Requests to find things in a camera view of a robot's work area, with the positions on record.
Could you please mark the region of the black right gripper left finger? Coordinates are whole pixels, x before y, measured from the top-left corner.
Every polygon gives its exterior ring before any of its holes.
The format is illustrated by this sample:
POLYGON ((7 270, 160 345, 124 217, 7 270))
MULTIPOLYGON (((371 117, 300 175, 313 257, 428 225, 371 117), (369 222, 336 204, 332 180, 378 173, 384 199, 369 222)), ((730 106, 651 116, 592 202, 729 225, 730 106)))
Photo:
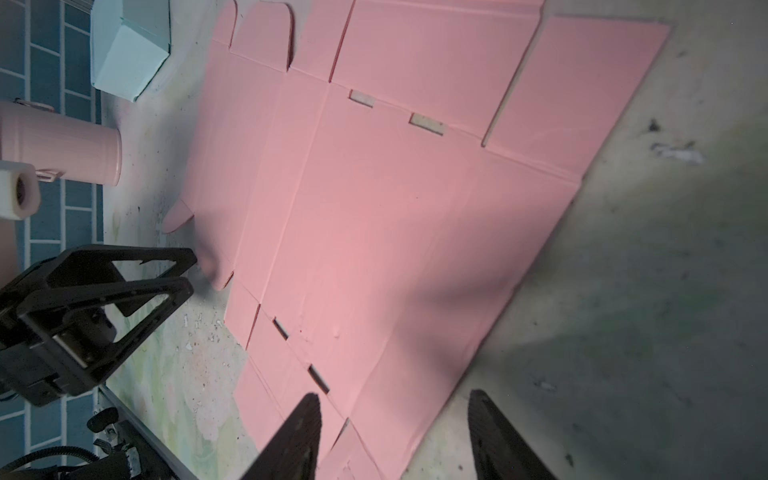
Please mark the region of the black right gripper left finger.
POLYGON ((314 480, 322 432, 321 404, 308 393, 297 404, 242 480, 314 480))

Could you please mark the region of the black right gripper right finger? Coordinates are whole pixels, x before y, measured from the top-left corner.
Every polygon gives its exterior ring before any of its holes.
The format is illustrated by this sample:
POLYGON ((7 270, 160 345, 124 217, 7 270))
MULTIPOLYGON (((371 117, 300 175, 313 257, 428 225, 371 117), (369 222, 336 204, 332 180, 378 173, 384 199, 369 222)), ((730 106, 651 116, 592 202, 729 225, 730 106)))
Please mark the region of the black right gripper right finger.
POLYGON ((556 479, 484 390, 470 392, 468 428, 478 479, 556 479))

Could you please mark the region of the pink paper box sheet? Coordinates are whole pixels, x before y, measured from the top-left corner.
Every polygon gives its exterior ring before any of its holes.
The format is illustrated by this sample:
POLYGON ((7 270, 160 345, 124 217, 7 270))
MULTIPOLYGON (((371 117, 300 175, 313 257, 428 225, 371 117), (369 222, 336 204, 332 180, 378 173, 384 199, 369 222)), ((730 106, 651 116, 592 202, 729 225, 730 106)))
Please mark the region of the pink paper box sheet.
POLYGON ((179 199, 263 448, 319 396, 322 479, 397 479, 670 28, 539 1, 227 3, 179 199))

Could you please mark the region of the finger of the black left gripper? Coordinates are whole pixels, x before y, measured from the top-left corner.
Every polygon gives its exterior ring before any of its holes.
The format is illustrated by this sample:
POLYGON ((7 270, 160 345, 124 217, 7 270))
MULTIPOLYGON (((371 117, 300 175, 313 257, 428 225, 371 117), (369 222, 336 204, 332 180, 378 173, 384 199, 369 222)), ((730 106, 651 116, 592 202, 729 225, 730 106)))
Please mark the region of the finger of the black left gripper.
POLYGON ((194 293, 189 248, 86 245, 37 265, 37 318, 169 318, 194 293))
POLYGON ((30 294, 17 307, 17 315, 46 342, 53 335, 73 327, 77 312, 127 301, 149 302, 157 296, 163 301, 126 332, 110 343, 88 367, 78 367, 77 378, 104 383, 117 368, 166 320, 191 297, 193 288, 184 277, 137 280, 93 286, 62 287, 30 294))

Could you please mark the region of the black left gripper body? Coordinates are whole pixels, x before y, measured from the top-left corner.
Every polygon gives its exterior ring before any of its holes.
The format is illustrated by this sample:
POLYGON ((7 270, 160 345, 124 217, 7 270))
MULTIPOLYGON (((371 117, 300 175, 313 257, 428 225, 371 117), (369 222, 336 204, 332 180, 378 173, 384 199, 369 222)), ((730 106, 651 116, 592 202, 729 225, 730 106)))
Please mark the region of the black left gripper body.
POLYGON ((17 393, 35 406, 65 396, 78 396, 99 382, 79 379, 74 371, 88 367, 117 336, 101 307, 77 312, 72 328, 49 342, 16 315, 16 306, 39 279, 37 263, 1 289, 1 393, 17 393))

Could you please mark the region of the mint green paper box sheet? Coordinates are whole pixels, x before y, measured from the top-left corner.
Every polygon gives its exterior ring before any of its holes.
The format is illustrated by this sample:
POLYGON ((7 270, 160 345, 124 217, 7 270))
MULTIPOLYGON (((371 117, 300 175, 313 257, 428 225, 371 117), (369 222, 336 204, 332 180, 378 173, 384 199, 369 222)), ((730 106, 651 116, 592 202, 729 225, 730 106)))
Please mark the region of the mint green paper box sheet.
POLYGON ((134 102, 170 55, 167 0, 95 0, 90 13, 93 88, 134 102))

